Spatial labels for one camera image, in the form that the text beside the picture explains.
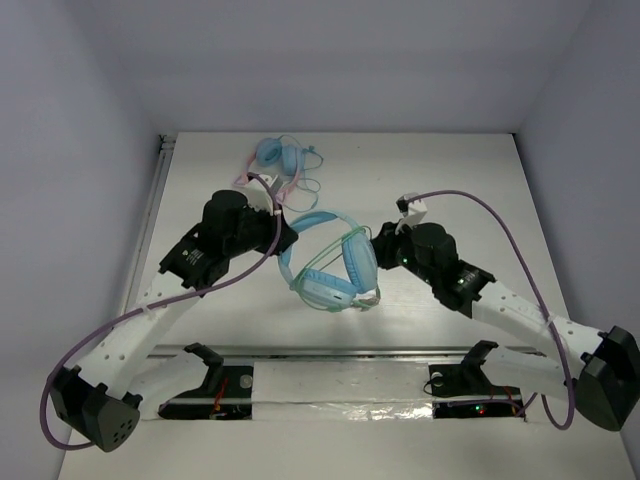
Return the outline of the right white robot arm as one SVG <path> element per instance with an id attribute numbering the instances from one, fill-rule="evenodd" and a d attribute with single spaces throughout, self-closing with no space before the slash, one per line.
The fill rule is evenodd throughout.
<path id="1" fill-rule="evenodd" d="M 534 348 L 525 354 L 478 342 L 461 363 L 459 377 L 470 391 L 516 387 L 566 400 L 604 430 L 622 429 L 639 401 L 639 347 L 627 330 L 602 331 L 545 315 L 489 272 L 461 260 L 454 238 L 439 224 L 387 222 L 372 244 L 381 268 L 405 268 L 447 309 Z"/>

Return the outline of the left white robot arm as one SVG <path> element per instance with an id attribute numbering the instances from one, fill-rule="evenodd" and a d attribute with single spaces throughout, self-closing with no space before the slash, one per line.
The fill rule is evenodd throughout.
<path id="1" fill-rule="evenodd" d="M 297 239 L 269 187 L 219 190 L 161 260 L 138 305 L 72 347 L 47 377 L 39 422 L 54 447 L 112 452 L 172 398 L 224 389 L 224 360 L 201 343 L 146 374 L 140 364 L 205 296 L 247 278 Z"/>

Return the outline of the light blue headphones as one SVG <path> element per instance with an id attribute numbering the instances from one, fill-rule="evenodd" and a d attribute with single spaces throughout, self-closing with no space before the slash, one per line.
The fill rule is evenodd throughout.
<path id="1" fill-rule="evenodd" d="M 291 228 L 301 234 L 336 220 L 346 223 L 348 231 L 312 257 L 298 273 L 291 270 L 293 249 L 288 248 L 278 256 L 279 271 L 289 289 L 314 310 L 370 310 L 381 299 L 371 229 L 331 210 L 303 214 L 291 223 Z"/>

